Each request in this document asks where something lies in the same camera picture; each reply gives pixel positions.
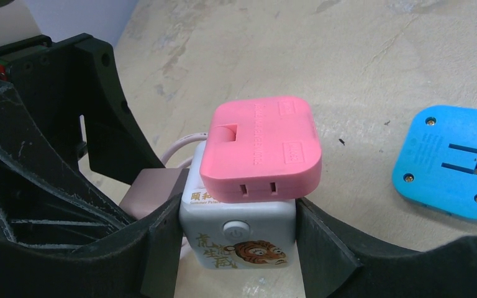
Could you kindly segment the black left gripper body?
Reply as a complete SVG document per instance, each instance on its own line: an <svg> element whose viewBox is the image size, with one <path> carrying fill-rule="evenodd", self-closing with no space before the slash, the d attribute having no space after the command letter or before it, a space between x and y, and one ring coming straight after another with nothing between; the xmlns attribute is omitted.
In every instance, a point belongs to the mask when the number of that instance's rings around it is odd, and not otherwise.
<svg viewBox="0 0 477 298"><path fill-rule="evenodd" d="M0 80L72 169L89 156L94 172L132 184L141 170L163 167L129 108L110 43L38 35L0 46Z"/></svg>

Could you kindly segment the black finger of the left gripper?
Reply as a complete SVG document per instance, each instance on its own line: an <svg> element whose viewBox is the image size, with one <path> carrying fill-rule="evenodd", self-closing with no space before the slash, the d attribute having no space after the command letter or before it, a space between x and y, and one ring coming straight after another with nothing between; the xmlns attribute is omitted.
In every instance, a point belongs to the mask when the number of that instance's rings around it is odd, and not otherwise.
<svg viewBox="0 0 477 298"><path fill-rule="evenodd" d="M0 237L81 247L132 220L54 150L13 85L0 80Z"/></svg>

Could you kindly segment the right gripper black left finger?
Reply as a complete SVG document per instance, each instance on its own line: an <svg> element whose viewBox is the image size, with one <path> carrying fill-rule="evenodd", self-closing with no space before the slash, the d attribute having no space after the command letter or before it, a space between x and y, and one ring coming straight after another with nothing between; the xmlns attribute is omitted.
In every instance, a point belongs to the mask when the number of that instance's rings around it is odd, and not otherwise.
<svg viewBox="0 0 477 298"><path fill-rule="evenodd" d="M183 232L180 196L73 250L0 239L0 297L173 297Z"/></svg>

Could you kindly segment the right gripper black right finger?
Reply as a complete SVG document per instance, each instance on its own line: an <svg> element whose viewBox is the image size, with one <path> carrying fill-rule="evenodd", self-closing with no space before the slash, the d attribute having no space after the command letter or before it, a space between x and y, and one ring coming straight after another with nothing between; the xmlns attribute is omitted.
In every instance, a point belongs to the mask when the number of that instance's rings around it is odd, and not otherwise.
<svg viewBox="0 0 477 298"><path fill-rule="evenodd" d="M477 297L477 236L414 251L296 201L296 241L307 297Z"/></svg>

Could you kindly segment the pink round socket with cord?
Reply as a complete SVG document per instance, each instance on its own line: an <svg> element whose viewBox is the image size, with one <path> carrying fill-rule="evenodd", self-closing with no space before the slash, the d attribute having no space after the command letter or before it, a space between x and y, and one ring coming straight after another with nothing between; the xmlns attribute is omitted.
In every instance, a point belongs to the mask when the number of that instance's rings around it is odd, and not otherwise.
<svg viewBox="0 0 477 298"><path fill-rule="evenodd" d="M120 208L137 220L151 214L169 198L183 192L192 160L190 157L175 168L141 170L122 198Z"/></svg>

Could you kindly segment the white cube power socket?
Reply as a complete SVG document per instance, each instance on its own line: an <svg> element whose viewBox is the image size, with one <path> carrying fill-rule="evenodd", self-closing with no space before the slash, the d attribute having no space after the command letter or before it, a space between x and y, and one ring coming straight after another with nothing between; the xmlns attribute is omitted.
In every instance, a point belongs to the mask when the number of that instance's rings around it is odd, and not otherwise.
<svg viewBox="0 0 477 298"><path fill-rule="evenodd" d="M226 204L203 185L199 169L206 143L194 151L179 220L198 261L208 269L278 269L296 255L294 200Z"/></svg>

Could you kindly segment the pink plug adapter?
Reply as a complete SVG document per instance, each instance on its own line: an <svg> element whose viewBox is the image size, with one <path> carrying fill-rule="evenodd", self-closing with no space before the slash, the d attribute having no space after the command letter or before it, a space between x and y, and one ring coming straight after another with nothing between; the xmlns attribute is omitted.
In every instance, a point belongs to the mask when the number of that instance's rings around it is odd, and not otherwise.
<svg viewBox="0 0 477 298"><path fill-rule="evenodd" d="M312 193L322 148L309 103L295 96L230 101L213 113L199 169L225 203L297 199Z"/></svg>

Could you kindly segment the blue plug adapter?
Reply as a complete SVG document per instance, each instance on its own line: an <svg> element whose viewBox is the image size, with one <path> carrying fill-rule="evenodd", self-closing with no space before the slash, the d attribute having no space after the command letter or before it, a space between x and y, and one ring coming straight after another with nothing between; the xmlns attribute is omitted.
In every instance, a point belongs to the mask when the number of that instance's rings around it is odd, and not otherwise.
<svg viewBox="0 0 477 298"><path fill-rule="evenodd" d="M405 199L477 220L477 109L432 106L420 111L391 178Z"/></svg>

